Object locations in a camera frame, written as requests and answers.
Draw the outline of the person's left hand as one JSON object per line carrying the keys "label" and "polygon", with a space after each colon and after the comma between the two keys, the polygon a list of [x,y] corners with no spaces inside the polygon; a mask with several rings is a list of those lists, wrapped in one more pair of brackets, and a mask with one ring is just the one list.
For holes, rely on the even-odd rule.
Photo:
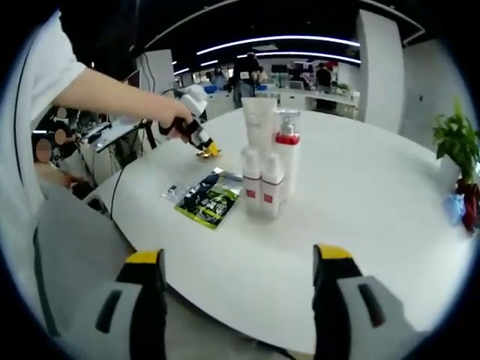
{"label": "person's left hand", "polygon": [[159,107],[157,120],[163,128],[169,128],[175,118],[183,119],[187,124],[193,121],[191,111],[179,100],[162,97]]}

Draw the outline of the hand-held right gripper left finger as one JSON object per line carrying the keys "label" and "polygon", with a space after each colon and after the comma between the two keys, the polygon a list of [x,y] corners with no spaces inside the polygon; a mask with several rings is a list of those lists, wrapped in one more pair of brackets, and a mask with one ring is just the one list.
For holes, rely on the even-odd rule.
{"label": "hand-held right gripper left finger", "polygon": [[69,330],[75,359],[165,359],[164,251],[129,256],[114,281],[84,298]]}

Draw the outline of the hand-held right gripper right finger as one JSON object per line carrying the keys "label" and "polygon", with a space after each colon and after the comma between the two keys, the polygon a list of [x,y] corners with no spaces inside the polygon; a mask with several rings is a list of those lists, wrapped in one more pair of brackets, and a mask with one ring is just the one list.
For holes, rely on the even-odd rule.
{"label": "hand-held right gripper right finger", "polygon": [[415,347],[404,306],[342,247],[313,246],[315,359],[403,359]]}

